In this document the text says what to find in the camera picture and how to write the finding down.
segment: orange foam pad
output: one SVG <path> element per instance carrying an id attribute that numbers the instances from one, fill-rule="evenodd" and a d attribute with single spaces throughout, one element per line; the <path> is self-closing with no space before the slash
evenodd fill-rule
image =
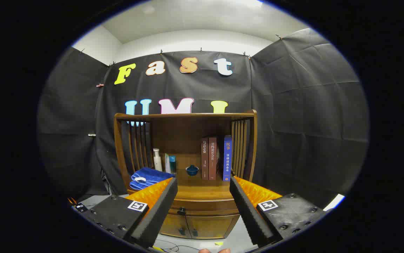
<path id="1" fill-rule="evenodd" d="M 265 202 L 267 200 L 274 200 L 279 197 L 282 197 L 282 195 L 275 193 L 271 190 L 268 190 L 264 187 L 261 187 L 258 184 L 251 183 L 251 182 L 244 180 L 242 178 L 239 178 L 237 176 L 234 176 L 234 178 L 237 180 L 238 184 L 241 186 L 242 190 L 246 194 L 249 201 L 255 207 L 255 210 L 256 210 L 258 203 Z"/>
<path id="2" fill-rule="evenodd" d="M 149 206 L 149 210 L 143 216 L 143 218 L 144 218 L 149 213 L 149 211 L 152 209 L 152 207 L 155 205 L 155 203 L 157 203 L 157 200 L 162 195 L 162 192 L 164 191 L 166 186 L 169 184 L 171 179 L 172 179 L 172 177 L 165 179 L 161 182 L 158 182 L 158 183 L 153 184 L 149 187 L 146 187 L 142 190 L 139 190 L 133 194 L 130 194 L 129 196 L 127 196 L 125 198 L 128 200 L 143 202 Z"/>

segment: wooden shelf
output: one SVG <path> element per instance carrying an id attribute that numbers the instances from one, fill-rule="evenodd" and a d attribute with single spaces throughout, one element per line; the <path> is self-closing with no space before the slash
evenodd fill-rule
<path id="1" fill-rule="evenodd" d="M 183 200 L 233 200 L 230 194 L 230 182 L 223 181 L 221 175 L 216 180 L 203 180 L 199 171 L 190 176 L 186 170 L 177 170 L 178 192 L 176 199 Z"/>
<path id="2" fill-rule="evenodd" d="M 130 122 L 143 122 L 143 125 L 132 126 Z M 130 157 L 127 161 L 124 156 L 121 123 L 126 125 L 124 140 Z M 147 132 L 150 142 L 146 141 Z M 136 190 L 129 187 L 131 179 L 128 167 L 133 172 L 142 167 L 152 168 L 148 161 L 153 161 L 152 148 L 158 148 L 164 171 L 165 153 L 175 155 L 178 191 L 163 223 L 161 229 L 163 234 L 214 239 L 224 238 L 230 233 L 239 217 L 230 193 L 230 182 L 222 180 L 222 171 L 218 171 L 216 180 L 203 180 L 201 173 L 201 139 L 207 136 L 226 135 L 232 135 L 233 139 L 231 170 L 239 177 L 251 181 L 257 146 L 255 110 L 245 113 L 115 114 L 117 160 L 129 194 Z M 199 168 L 197 175 L 188 175 L 185 168 L 190 165 Z M 185 210 L 184 215 L 179 211 L 181 208 Z M 199 231 L 199 236 L 189 234 L 194 229 Z"/>

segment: folded towel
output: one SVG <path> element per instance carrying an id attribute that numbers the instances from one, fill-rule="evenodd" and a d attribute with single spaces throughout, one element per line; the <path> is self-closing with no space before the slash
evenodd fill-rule
<path id="1" fill-rule="evenodd" d="M 135 178 L 143 177 L 146 181 L 139 180 L 135 181 Z M 146 187 L 149 187 L 153 184 L 166 180 L 170 177 L 175 177 L 173 174 L 153 170 L 151 168 L 141 168 L 139 171 L 135 172 L 132 176 L 130 181 L 130 187 L 132 189 L 141 190 Z"/>

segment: blue book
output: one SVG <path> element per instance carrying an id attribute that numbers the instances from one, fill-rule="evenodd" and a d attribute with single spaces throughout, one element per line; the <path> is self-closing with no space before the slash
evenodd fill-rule
<path id="1" fill-rule="evenodd" d="M 223 152 L 223 181 L 230 181 L 230 173 L 232 167 L 232 136 L 224 136 L 224 152 Z"/>

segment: blue lidded bowl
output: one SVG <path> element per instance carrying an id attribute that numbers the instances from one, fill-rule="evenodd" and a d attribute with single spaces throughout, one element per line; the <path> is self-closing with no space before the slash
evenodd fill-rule
<path id="1" fill-rule="evenodd" d="M 197 174 L 198 170 L 199 170 L 199 168 L 197 168 L 194 165 L 190 165 L 189 167 L 186 167 L 186 173 L 188 173 L 188 175 L 190 175 L 190 176 L 195 176 Z"/>

